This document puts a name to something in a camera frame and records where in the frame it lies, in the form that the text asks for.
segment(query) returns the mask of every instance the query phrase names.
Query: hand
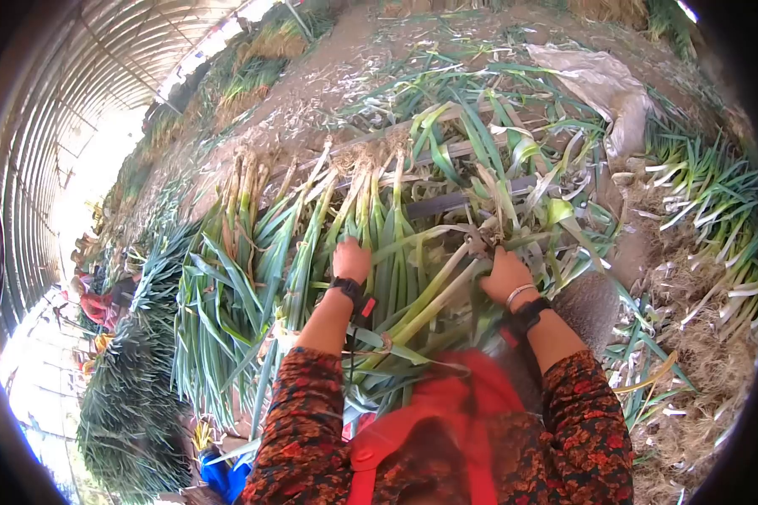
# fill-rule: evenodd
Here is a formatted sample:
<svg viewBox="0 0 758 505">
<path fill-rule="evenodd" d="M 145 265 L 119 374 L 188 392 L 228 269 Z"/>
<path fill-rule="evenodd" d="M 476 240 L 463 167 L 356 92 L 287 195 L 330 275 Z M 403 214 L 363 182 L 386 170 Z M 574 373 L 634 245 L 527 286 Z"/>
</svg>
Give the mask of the hand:
<svg viewBox="0 0 758 505">
<path fill-rule="evenodd" d="M 371 271 L 371 251 L 363 249 L 354 237 L 346 237 L 334 249 L 334 276 L 364 283 Z"/>
<path fill-rule="evenodd" d="M 516 257 L 513 251 L 506 251 L 497 246 L 494 251 L 494 268 L 491 275 L 480 279 L 480 287 L 495 302 L 504 306 L 516 288 L 521 288 L 534 283 L 528 267 Z M 529 300 L 539 298 L 536 289 L 526 289 L 520 292 L 511 302 L 509 310 L 514 311 Z"/>
</svg>

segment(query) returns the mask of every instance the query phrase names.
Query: pile of green onions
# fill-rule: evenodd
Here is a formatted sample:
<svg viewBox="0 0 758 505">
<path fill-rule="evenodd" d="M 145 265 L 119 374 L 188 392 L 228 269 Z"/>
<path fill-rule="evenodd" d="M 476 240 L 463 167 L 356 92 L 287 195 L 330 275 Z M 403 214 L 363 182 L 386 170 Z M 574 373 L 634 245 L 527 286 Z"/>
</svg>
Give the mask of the pile of green onions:
<svg viewBox="0 0 758 505">
<path fill-rule="evenodd" d="M 718 333 L 729 338 L 750 330 L 758 335 L 758 167 L 719 136 L 712 146 L 650 118 L 646 130 L 646 167 L 651 185 L 667 187 L 663 202 L 669 217 L 661 230 L 689 221 L 697 230 L 697 250 L 688 257 L 696 270 L 715 261 L 724 274 L 694 307 L 682 325 L 720 294 Z"/>
</svg>

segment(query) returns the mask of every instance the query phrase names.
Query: red floral sleeve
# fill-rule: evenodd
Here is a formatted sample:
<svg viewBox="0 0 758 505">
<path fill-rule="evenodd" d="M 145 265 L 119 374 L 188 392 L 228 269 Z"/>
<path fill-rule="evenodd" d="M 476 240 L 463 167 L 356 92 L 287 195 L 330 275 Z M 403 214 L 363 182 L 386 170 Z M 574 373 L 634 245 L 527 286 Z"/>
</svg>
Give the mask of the red floral sleeve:
<svg viewBox="0 0 758 505">
<path fill-rule="evenodd" d="M 552 459 L 572 502 L 631 503 L 629 432 L 593 353 L 556 363 L 545 374 L 544 391 Z"/>
<path fill-rule="evenodd" d="M 352 472 L 342 439 L 342 384 L 336 356 L 293 348 L 283 358 L 245 503 L 345 502 Z"/>
</svg>

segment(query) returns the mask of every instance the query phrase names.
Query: woman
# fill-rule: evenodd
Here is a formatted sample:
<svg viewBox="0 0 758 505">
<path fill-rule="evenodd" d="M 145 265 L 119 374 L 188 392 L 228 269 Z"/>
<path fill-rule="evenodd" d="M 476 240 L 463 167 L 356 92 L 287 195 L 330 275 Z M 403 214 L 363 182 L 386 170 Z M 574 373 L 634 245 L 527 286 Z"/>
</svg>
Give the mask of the woman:
<svg viewBox="0 0 758 505">
<path fill-rule="evenodd" d="M 70 287 L 79 296 L 79 303 L 85 315 L 95 324 L 111 331 L 126 315 L 140 279 L 141 274 L 121 279 L 112 286 L 110 292 L 103 295 L 87 292 L 79 276 L 70 280 Z"/>
<path fill-rule="evenodd" d="M 370 251 L 356 240 L 337 246 L 336 277 L 361 284 L 369 268 Z M 541 308 L 528 268 L 501 247 L 481 286 L 519 320 Z M 543 375 L 544 423 L 525 412 L 490 358 L 466 351 L 445 358 L 468 366 L 468 378 L 420 381 L 409 407 L 345 444 L 340 360 L 352 310 L 342 288 L 330 288 L 283 359 L 243 502 L 632 501 L 620 404 L 593 353 L 552 308 L 522 330 Z"/>
</svg>

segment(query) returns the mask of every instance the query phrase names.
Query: green onion bundle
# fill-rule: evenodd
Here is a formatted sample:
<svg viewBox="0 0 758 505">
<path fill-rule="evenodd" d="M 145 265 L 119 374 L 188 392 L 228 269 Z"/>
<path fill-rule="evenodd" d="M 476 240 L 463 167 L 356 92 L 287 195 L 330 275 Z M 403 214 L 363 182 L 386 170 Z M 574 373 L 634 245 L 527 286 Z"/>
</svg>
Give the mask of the green onion bundle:
<svg viewBox="0 0 758 505">
<path fill-rule="evenodd" d="M 174 293 L 196 228 L 168 230 L 154 243 L 132 300 L 85 391 L 77 441 L 87 470 L 124 502 L 150 502 L 188 486 L 179 416 L 171 389 Z"/>
<path fill-rule="evenodd" d="M 758 333 L 758 167 L 737 156 L 726 139 L 704 146 L 650 118 L 646 131 L 647 158 L 658 165 L 646 167 L 650 184 L 667 187 L 663 202 L 669 214 L 661 230 L 688 220 L 697 230 L 695 254 L 689 266 L 715 260 L 725 269 L 713 288 L 690 308 L 682 325 L 721 292 L 728 301 L 718 310 L 719 334 L 728 338 L 740 330 Z"/>
</svg>

